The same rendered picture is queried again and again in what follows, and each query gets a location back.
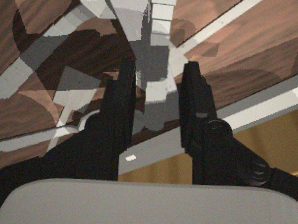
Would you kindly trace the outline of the brown wooden cutlery tray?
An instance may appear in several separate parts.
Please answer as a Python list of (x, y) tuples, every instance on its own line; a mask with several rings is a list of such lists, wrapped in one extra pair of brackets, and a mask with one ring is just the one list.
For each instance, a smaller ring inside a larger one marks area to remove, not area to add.
[[(298, 109), (234, 133), (271, 168), (298, 177)], [(192, 158), (180, 153), (118, 175), (121, 182), (192, 184)]]

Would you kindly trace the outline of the white flat base plate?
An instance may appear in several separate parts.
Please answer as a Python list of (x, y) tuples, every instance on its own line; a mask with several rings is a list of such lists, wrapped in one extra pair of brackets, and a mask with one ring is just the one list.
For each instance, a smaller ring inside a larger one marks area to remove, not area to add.
[[(237, 133), (298, 109), (298, 75), (217, 110)], [(132, 146), (119, 155), (118, 175), (184, 152), (180, 127)]]

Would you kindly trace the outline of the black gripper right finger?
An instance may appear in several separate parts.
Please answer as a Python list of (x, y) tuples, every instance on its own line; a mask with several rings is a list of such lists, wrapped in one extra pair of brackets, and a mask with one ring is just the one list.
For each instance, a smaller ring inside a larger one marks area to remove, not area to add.
[(184, 64), (178, 102), (181, 148), (193, 158), (192, 184), (267, 188), (298, 201), (298, 177), (271, 168), (217, 117), (211, 86), (202, 84), (197, 61)]

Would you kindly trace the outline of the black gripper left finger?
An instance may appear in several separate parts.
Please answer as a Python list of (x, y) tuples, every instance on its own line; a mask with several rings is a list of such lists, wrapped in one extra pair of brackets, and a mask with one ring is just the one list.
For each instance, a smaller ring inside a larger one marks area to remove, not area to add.
[(131, 145), (135, 104), (136, 62), (122, 58), (117, 80), (107, 81), (100, 111), (87, 118), (83, 130), (43, 157), (0, 169), (0, 208), (14, 189), (36, 180), (118, 181), (119, 155)]

